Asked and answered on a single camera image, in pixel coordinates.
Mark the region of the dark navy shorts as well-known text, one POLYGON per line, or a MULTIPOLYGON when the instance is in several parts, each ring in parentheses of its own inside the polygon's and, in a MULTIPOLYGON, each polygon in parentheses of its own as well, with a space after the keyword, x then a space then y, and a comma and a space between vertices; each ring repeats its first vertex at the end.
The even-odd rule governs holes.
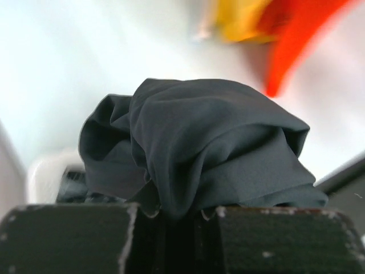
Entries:
POLYGON ((318 208, 328 198, 299 161, 309 129, 238 82, 146 79, 99 103, 79 154, 91 190, 172 220, 215 206, 318 208))

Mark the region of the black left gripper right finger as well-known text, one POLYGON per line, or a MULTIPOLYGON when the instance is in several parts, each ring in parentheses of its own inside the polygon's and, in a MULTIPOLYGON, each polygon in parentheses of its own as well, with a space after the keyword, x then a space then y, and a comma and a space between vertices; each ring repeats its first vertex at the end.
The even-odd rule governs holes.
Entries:
POLYGON ((327 209, 216 209, 226 273, 364 273, 352 221, 327 209))

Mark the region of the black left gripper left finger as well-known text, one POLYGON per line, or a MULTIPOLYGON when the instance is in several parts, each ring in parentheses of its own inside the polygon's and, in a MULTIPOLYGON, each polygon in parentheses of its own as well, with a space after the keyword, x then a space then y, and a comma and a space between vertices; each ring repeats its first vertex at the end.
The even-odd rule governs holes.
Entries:
POLYGON ((1 273, 138 273, 137 208, 28 205, 1 220, 1 273))

